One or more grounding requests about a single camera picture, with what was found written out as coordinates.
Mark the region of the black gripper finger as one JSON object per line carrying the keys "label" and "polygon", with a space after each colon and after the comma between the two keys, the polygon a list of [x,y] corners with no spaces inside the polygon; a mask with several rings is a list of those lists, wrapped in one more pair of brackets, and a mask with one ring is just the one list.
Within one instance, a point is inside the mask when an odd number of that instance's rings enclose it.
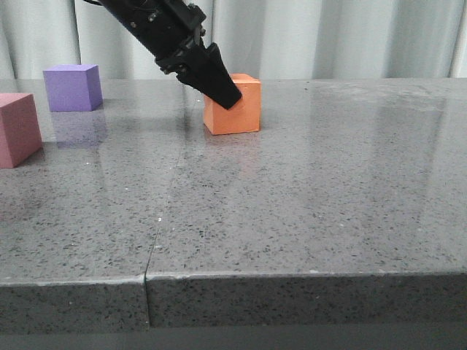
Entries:
{"label": "black gripper finger", "polygon": [[229,75],[216,43],[208,48],[192,44],[182,50],[180,56],[183,66],[177,72],[177,79],[195,88],[224,109],[232,108],[242,93]]}

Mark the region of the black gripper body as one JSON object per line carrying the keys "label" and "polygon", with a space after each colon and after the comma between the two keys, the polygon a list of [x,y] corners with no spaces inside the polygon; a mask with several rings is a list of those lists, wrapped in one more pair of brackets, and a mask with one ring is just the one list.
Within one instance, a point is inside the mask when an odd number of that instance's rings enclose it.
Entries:
{"label": "black gripper body", "polygon": [[164,74],[198,71],[207,64],[206,15],[183,1],[92,1],[104,7],[150,53]]}

